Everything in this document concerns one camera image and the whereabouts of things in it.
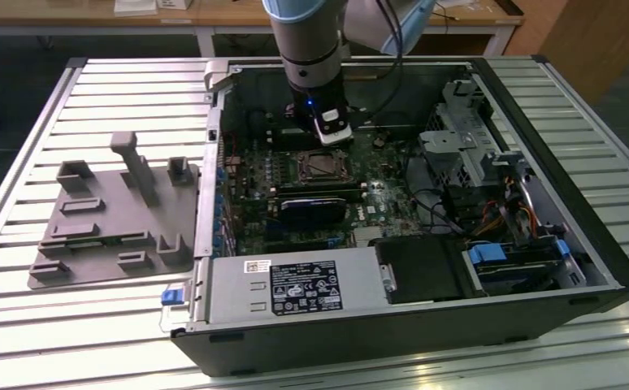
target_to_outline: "blue drive bracket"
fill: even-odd
[[[185,283],[169,284],[163,294],[161,294],[161,304],[163,306],[185,305],[186,289],[187,285]]]
[[[568,243],[564,240],[556,241],[556,247],[559,252],[561,253],[561,256],[567,258],[571,255],[571,248],[568,246]]]
[[[504,262],[508,257],[500,244],[480,244],[469,250],[469,259],[476,265],[481,262]]]

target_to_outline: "black cable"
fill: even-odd
[[[400,92],[401,89],[401,82],[404,81],[404,34],[401,32],[401,23],[400,23],[400,16],[397,15],[397,12],[394,8],[390,5],[390,0],[385,0],[385,3],[388,5],[388,8],[392,10],[392,15],[394,16],[394,21],[397,23],[398,29],[396,28],[394,24],[392,23],[392,18],[390,14],[388,13],[388,10],[385,9],[382,5],[382,0],[376,0],[378,4],[380,11],[382,12],[382,16],[385,19],[385,22],[388,23],[388,26],[390,27],[392,35],[396,41],[397,45],[397,58],[396,58],[396,63],[398,63],[398,68],[400,68],[400,80],[397,81],[397,85],[394,89],[392,90],[390,95],[382,102],[382,104],[378,106],[378,108],[370,112],[368,119],[372,119],[376,117],[380,112],[385,109],[385,107],[390,104],[392,100],[394,99],[397,93]]]
[[[448,16],[448,8],[445,8],[445,6],[438,2],[436,4],[440,8],[442,8],[442,14],[444,14],[442,17],[445,18],[445,35],[448,35],[449,34],[449,19],[450,19],[449,16]]]

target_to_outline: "metal slatted table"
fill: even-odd
[[[628,148],[551,65],[524,57],[489,62],[629,255]],[[110,136],[134,130],[151,165],[174,155],[202,164],[206,60],[81,65],[61,78],[0,188],[0,388],[629,388],[629,302],[523,343],[213,379],[159,326],[159,295],[186,275],[31,291],[27,268],[63,160],[119,169]]]

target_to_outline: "motherboard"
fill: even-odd
[[[402,172],[408,142],[384,130],[360,130],[330,148],[296,128],[229,144],[238,255],[352,248],[420,233]]]

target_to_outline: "sticker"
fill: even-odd
[[[342,310],[341,294],[334,261],[272,267],[272,311],[276,315]]]
[[[272,267],[272,260],[247,260],[246,261],[246,274],[254,272],[269,272]]]

